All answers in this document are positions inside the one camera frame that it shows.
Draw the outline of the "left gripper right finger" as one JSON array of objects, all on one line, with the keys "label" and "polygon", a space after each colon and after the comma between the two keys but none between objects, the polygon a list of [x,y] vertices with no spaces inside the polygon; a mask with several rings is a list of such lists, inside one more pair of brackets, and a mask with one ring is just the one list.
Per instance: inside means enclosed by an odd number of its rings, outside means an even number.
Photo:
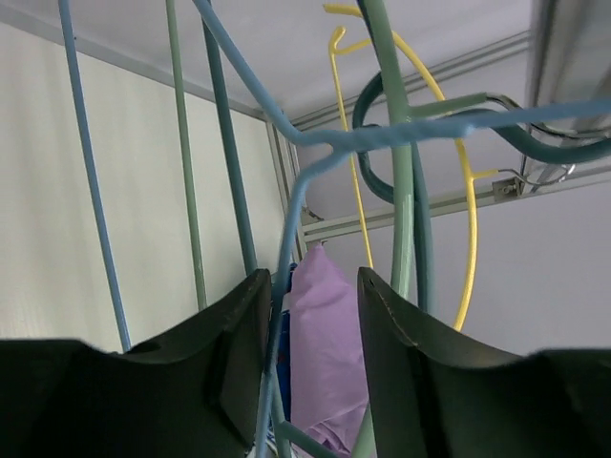
[{"label": "left gripper right finger", "polygon": [[369,404],[381,457],[606,457],[610,352],[518,356],[461,334],[358,273]]}]

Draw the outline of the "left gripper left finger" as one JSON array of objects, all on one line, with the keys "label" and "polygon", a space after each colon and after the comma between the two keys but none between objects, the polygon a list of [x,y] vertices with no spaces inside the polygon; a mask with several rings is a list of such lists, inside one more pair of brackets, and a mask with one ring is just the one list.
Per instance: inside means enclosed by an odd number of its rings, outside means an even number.
[{"label": "left gripper left finger", "polygon": [[1,342],[5,457],[243,457],[255,441],[271,278],[119,354]]}]

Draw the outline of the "purple trousers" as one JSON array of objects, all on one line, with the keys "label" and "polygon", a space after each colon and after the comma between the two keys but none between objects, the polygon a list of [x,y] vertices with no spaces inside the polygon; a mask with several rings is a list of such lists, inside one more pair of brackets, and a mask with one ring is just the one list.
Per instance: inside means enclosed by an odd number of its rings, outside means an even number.
[{"label": "purple trousers", "polygon": [[349,457],[369,399],[356,289],[318,244],[295,268],[287,299],[290,422]]}]

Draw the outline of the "light blue hanger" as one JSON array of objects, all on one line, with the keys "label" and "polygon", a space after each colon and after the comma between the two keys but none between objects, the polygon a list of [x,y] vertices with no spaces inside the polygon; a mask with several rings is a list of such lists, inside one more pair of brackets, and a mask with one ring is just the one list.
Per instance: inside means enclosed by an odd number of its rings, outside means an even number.
[{"label": "light blue hanger", "polygon": [[[62,448],[84,457],[234,457],[326,449],[282,419],[275,360],[288,259],[309,182],[360,150],[492,129],[541,158],[523,132],[532,121],[607,113],[606,99],[458,111],[452,103],[414,122],[352,132],[297,130],[251,71],[218,16],[204,25],[290,141],[332,151],[297,178],[275,274],[258,270],[223,300],[125,354],[87,349],[65,407]],[[528,357],[480,343],[419,310],[374,271],[359,273],[358,306],[370,407],[366,424],[381,457],[606,457],[610,453],[610,353],[544,350]]]}]

